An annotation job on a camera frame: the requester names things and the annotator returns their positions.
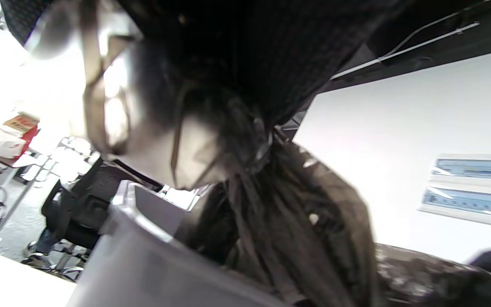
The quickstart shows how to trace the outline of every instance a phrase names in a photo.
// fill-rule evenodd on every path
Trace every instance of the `black office chair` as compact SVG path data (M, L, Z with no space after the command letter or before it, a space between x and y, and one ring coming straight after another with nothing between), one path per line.
M41 207L46 218L46 229L42 235L52 236L55 243L61 240L60 249L63 253L57 264L53 264L47 253L37 251L36 243L26 247L31 252L22 263L35 267L50 274L74 280L70 275L81 272L88 252L75 253L77 246L90 251L96 245L98 231L107 219L107 208L122 180L131 180L158 192L160 183L143 176L120 161L104 162L98 159L90 170L72 187L58 181ZM79 258L78 266L66 266L72 257Z

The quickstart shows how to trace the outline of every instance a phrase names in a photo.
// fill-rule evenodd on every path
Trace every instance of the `white table surface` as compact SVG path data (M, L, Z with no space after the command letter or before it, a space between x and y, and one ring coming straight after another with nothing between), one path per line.
M0 256L0 307L65 307L75 284Z

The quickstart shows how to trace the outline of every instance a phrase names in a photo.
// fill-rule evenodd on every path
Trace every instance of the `ceiling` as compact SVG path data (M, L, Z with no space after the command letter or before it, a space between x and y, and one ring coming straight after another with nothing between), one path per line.
M418 29L446 18L415 35ZM456 29L470 29L449 35L443 39L437 38L448 35ZM409 47L434 40L401 55L377 62L389 52L399 52ZM396 46L405 43L398 49ZM365 44L363 44L340 72L375 60L375 64L350 73L343 74L329 81L319 93L343 89L349 86L364 84L440 66L456 61L474 58L491 53L491 0L417 0L415 4L394 20L382 25ZM311 101L282 126L283 130L293 133L302 122Z

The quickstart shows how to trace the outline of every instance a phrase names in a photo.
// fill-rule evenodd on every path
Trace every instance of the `desk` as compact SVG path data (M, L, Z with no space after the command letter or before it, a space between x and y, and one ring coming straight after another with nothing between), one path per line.
M18 169L21 167L25 167L28 165L34 165L37 163L37 160L29 155L22 155L18 159L5 159L0 157L0 168L4 169L3 173L0 175L0 186L4 187L10 183L10 181L14 178L16 173L18 172ZM39 173L43 170L42 167L39 168L37 171L35 177L39 175ZM24 199L26 194L28 193L29 189L33 186L33 183L35 183L35 177L33 180L28 182L28 184L25 186L25 188L22 190L22 193L16 198L15 202L12 204L12 206L9 206L8 204L5 204L7 207L7 214L1 219L0 221L0 231L5 225L5 223L8 221L8 219L12 216L20 202Z
M0 256L0 306L65 307L75 284Z

